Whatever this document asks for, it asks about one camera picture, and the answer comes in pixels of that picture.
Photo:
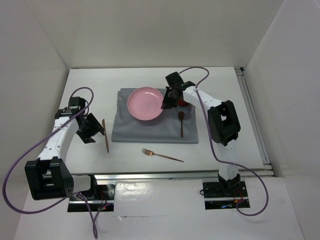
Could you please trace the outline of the red mug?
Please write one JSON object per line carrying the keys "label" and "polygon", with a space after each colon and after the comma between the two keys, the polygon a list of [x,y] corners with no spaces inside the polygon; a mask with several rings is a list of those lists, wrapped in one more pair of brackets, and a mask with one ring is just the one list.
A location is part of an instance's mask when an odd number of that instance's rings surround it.
{"label": "red mug", "polygon": [[180,107],[186,107],[189,104],[186,101],[184,101],[183,99],[179,99],[178,102],[177,102],[177,105],[180,106]]}

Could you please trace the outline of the copper knife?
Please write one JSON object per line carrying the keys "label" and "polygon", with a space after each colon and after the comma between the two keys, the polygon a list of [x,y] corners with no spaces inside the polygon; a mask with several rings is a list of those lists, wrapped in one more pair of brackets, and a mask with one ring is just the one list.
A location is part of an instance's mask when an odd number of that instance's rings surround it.
{"label": "copper knife", "polygon": [[101,124],[102,124],[103,131],[104,131],[104,139],[105,139],[106,150],[107,150],[107,153],[110,153],[108,136],[107,136],[107,129],[106,129],[106,123],[105,123],[105,119],[104,118],[102,119]]}

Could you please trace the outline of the copper spoon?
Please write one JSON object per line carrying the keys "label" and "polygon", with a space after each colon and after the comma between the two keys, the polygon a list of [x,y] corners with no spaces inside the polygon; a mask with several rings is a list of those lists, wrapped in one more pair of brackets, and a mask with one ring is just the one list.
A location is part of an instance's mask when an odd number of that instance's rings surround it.
{"label": "copper spoon", "polygon": [[178,118],[179,118],[179,121],[180,121],[180,137],[182,138],[184,136],[183,121],[184,121],[184,118],[185,118],[185,113],[183,111],[180,111],[178,113]]}

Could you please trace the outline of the pink plate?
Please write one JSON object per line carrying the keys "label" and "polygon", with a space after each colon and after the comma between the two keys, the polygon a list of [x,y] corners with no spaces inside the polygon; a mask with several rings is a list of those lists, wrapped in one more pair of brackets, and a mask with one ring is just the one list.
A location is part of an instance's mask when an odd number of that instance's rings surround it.
{"label": "pink plate", "polygon": [[152,87],[140,87],[134,90],[127,100],[129,113],[141,121],[156,119],[163,111],[163,94]]}

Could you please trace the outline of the grey cloth placemat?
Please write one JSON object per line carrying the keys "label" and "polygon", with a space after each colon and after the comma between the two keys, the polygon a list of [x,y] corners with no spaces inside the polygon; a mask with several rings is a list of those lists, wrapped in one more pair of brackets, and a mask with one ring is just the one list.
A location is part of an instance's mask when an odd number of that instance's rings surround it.
{"label": "grey cloth placemat", "polygon": [[[111,141],[118,143],[197,144],[196,109],[193,105],[165,109],[157,118],[138,120],[128,110],[127,102],[133,88],[117,92],[117,110],[113,123]],[[179,112],[184,112],[183,137]]]}

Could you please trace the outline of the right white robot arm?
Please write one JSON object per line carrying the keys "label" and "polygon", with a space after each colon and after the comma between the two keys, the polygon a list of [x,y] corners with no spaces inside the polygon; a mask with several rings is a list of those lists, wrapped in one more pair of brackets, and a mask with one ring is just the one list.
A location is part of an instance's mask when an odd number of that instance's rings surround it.
{"label": "right white robot arm", "polygon": [[213,156],[219,162],[218,190],[223,196],[230,196],[241,181],[236,166],[236,145],[241,126],[233,102],[218,100],[197,88],[195,83],[184,82],[178,72],[165,79],[168,86],[161,108],[176,108],[181,100],[202,110]]}

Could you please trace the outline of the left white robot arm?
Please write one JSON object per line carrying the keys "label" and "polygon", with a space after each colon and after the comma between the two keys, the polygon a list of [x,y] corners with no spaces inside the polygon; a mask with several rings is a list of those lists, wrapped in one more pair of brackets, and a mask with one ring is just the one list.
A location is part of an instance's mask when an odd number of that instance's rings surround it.
{"label": "left white robot arm", "polygon": [[59,109],[54,118],[53,135],[36,160],[28,161],[24,170],[34,200],[70,198],[75,182],[65,161],[74,135],[84,144],[95,143],[93,137],[105,135],[103,126],[92,113],[81,113],[88,102],[71,97],[68,106]]}

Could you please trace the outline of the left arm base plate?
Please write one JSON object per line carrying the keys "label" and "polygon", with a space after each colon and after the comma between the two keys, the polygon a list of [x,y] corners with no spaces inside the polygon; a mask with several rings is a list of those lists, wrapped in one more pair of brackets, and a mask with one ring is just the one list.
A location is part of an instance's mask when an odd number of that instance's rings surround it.
{"label": "left arm base plate", "polygon": [[[93,213],[97,213],[99,211],[114,211],[115,192],[116,183],[108,182],[107,184],[94,184],[89,190],[82,191],[81,193],[87,199],[89,209]],[[89,212],[85,201],[75,195],[69,199],[67,211],[69,213]]]}

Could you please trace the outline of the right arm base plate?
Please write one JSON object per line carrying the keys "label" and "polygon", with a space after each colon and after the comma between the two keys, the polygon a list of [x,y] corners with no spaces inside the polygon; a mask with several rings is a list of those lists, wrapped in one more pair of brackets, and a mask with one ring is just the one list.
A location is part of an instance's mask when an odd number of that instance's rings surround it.
{"label": "right arm base plate", "polygon": [[206,210],[226,210],[238,208],[250,208],[250,200],[246,184],[241,181],[236,187],[229,191],[223,191],[219,182],[203,182],[199,194],[204,197]]}

